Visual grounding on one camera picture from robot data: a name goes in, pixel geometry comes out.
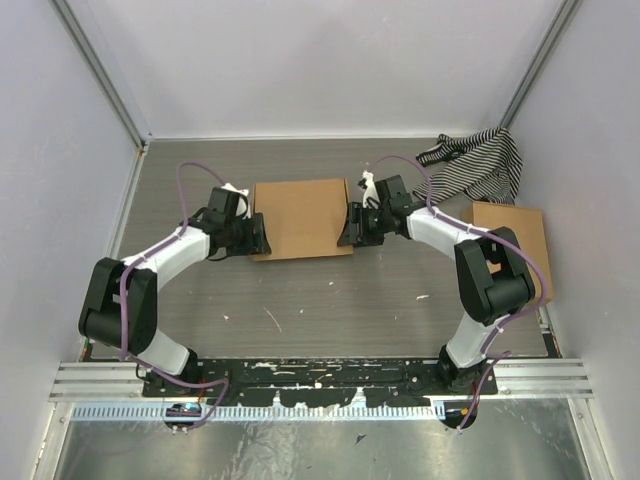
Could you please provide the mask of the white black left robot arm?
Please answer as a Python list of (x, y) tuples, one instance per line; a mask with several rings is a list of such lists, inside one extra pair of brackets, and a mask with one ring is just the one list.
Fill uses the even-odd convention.
[(196, 263), (212, 260), (219, 250), (226, 258), (271, 252), (263, 215), (251, 211), (246, 190), (229, 183), (213, 188), (208, 204), (163, 240), (136, 255), (99, 260), (79, 333), (151, 369), (176, 395), (194, 394), (202, 385), (198, 356), (160, 330), (158, 297), (171, 280)]

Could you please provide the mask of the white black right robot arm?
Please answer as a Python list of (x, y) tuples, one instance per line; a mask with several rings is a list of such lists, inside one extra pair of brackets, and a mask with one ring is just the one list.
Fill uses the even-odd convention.
[(394, 233), (454, 261), (463, 316), (440, 350), (436, 371), (447, 392), (466, 392), (487, 358), (490, 340), (535, 296), (515, 233), (507, 227), (476, 227), (413, 200), (399, 175), (376, 181), (365, 171), (358, 185), (363, 197), (348, 204), (338, 246), (379, 246)]

